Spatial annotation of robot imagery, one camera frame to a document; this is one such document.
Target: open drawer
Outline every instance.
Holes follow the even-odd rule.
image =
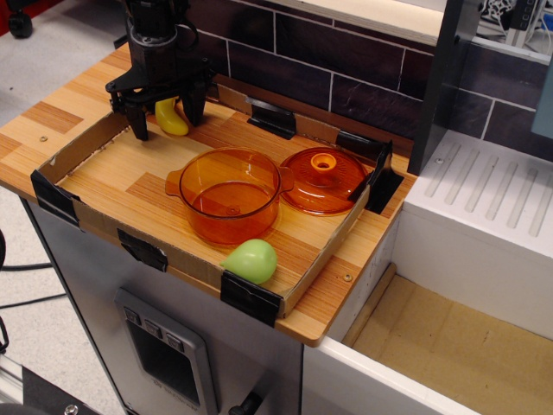
[[[552,368],[551,340],[411,283],[391,265],[343,339],[305,349],[303,413],[546,414]]]

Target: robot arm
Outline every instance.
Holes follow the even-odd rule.
[[[186,19],[188,0],[125,0],[124,6],[132,68],[106,85],[111,108],[126,115],[141,140],[148,140],[145,112],[163,99],[179,97],[188,120],[197,125],[213,72],[207,59],[191,54],[198,31]],[[186,46],[178,25],[193,36]]]

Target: button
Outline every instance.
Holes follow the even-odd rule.
[[[144,320],[144,327],[146,328],[146,331],[150,333],[151,335],[154,335],[158,339],[162,338],[162,331],[159,327],[157,327],[153,322],[149,322],[148,320]]]
[[[179,352],[184,351],[184,346],[182,346],[182,342],[170,333],[167,333],[167,341],[169,343],[169,346],[171,346],[172,348],[175,348]]]
[[[123,310],[124,310],[124,314],[127,316],[127,320],[135,323],[138,326],[141,325],[140,316],[137,313],[135,313],[133,310],[127,309],[126,307],[123,307]]]

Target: lid knob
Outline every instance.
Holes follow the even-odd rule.
[[[336,159],[328,153],[317,153],[311,157],[311,166],[319,173],[327,173],[336,167]]]

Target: black cable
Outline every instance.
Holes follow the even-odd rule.
[[[22,305],[42,303],[42,302],[45,302],[45,301],[56,300],[58,298],[63,298],[63,297],[66,297],[66,296],[67,296],[67,294],[65,294],[65,293],[64,294],[56,294],[55,296],[36,298],[34,300],[22,301],[20,303],[0,305],[0,310],[13,309],[14,307],[20,307]]]
[[[3,236],[2,229],[0,229],[0,271],[33,271],[43,270],[45,268],[52,268],[52,264],[32,264],[32,265],[4,265],[3,262],[6,259],[6,239]]]
[[[0,271],[6,271],[6,272],[33,271],[33,270],[44,270],[46,268],[52,268],[52,264],[47,262],[43,264],[32,264],[32,265],[4,265]]]
[[[0,269],[3,268],[3,262],[6,259],[6,239],[3,238],[2,229],[0,229]]]

